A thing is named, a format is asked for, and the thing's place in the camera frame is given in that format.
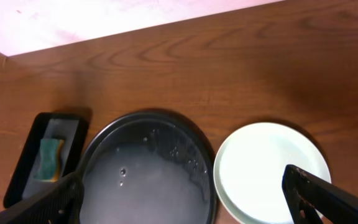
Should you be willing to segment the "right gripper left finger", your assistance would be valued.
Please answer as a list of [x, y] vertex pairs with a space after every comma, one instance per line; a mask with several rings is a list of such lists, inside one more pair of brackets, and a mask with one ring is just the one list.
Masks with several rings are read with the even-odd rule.
[[80, 176], [72, 172], [47, 189], [1, 211], [0, 224], [79, 223], [84, 194]]

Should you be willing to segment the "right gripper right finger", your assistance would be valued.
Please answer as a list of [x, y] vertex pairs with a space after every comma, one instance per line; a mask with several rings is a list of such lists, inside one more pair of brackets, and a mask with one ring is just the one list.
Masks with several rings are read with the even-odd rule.
[[358, 198], [295, 166], [285, 167], [282, 190], [293, 222], [358, 223]]

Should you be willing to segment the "green sponge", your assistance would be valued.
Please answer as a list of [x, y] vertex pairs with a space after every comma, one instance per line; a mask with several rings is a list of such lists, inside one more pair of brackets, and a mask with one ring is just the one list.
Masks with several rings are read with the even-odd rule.
[[55, 182], [59, 179], [60, 153], [64, 142], [62, 139], [42, 139], [40, 141], [40, 162], [34, 179], [42, 182]]

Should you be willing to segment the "light green plate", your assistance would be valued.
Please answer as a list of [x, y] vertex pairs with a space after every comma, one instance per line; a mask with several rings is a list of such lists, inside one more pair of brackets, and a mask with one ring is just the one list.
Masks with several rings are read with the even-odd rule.
[[282, 190], [287, 165], [331, 181], [328, 163], [312, 140], [284, 124], [245, 125], [221, 144], [213, 173], [243, 214], [244, 223], [292, 223]]
[[231, 199], [227, 196], [227, 193], [223, 189], [223, 185], [220, 181], [220, 178], [217, 174], [213, 174], [214, 186], [216, 189], [216, 193], [221, 201], [223, 207], [227, 210], [227, 212], [233, 217], [238, 223], [244, 224], [243, 214], [241, 211], [233, 204]]

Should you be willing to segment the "light green plate front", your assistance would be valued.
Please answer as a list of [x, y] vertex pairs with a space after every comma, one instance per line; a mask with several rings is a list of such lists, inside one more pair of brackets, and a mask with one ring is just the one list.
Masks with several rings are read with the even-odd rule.
[[233, 217], [238, 223], [244, 224], [243, 214], [241, 211], [233, 204], [231, 199], [227, 196], [227, 193], [223, 189], [223, 185], [220, 181], [220, 178], [217, 174], [213, 174], [214, 186], [216, 189], [216, 193], [221, 201], [223, 207], [227, 210], [227, 212]]

